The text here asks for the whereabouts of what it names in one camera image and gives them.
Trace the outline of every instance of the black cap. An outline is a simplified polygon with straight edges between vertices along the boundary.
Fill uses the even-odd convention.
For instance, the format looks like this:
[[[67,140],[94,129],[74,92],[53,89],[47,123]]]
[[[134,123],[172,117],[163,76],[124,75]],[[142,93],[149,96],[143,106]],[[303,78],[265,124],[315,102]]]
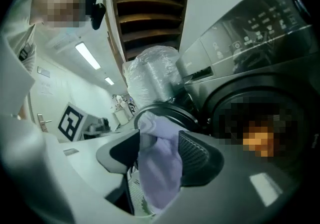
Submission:
[[[97,0],[85,1],[85,14],[90,16],[92,28],[98,30],[106,13],[106,7],[102,3],[97,4]]]

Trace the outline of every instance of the white door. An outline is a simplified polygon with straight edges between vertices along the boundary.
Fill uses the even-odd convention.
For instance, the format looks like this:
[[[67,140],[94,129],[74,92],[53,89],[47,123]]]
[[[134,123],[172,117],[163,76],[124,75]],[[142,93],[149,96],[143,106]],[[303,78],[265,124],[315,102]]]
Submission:
[[[38,67],[42,68],[47,76],[39,74]],[[32,76],[35,83],[28,96],[30,114],[44,132],[54,134],[60,142],[68,142],[58,129],[68,102],[73,102],[66,72],[38,56]]]

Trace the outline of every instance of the ceiling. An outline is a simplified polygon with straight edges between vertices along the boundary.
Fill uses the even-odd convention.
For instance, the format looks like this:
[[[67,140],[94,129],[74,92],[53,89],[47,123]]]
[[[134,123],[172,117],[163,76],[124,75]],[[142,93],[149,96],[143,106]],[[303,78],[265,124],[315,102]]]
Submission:
[[[127,94],[127,87],[109,46],[107,32],[106,22],[103,19],[98,30],[93,30],[89,22],[81,28],[55,30],[40,24],[36,28],[36,37],[50,49],[52,52],[50,57],[60,65],[111,94],[124,95]],[[76,50],[75,45],[81,41],[97,60],[100,69],[95,70]],[[106,77],[109,77],[114,85],[109,85],[105,81]]]

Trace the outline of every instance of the white shirt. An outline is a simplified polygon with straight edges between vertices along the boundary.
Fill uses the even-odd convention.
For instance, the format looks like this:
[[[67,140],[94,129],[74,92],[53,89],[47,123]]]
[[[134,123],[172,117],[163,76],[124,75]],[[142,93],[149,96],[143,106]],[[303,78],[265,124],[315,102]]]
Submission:
[[[36,61],[36,45],[33,41],[36,26],[29,24],[31,3],[32,0],[14,0],[1,30],[29,73],[32,72]]]

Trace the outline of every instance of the fluorescent light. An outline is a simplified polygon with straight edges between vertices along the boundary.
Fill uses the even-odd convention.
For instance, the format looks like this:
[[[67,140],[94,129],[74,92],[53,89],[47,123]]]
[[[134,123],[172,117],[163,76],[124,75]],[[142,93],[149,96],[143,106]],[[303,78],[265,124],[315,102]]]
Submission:
[[[114,82],[108,77],[105,78],[106,82],[108,82],[111,86],[114,85]]]
[[[81,42],[78,45],[75,46],[76,49],[79,51],[79,53],[84,57],[84,59],[95,69],[98,70],[101,68],[101,66],[98,64],[98,62],[95,60],[95,58],[92,56],[90,51],[87,49],[86,45]]]

